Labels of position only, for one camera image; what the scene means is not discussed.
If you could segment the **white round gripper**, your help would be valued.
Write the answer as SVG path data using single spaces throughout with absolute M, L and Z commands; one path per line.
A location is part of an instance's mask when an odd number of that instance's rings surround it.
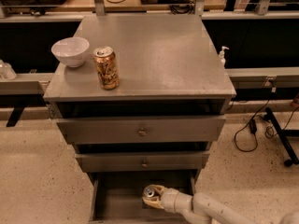
M 165 188 L 162 185 L 149 185 L 149 196 L 153 198 L 143 197 L 143 202 L 157 209 L 164 209 L 169 213 L 183 214 L 192 211 L 192 196 L 182 193 L 177 189 Z

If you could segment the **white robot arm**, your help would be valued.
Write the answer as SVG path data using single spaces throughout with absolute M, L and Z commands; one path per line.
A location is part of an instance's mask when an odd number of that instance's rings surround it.
M 190 224 L 211 224 L 213 219 L 220 224 L 258 224 L 203 192 L 188 195 L 177 189 L 149 185 L 144 188 L 142 199 L 151 207 L 182 215 Z

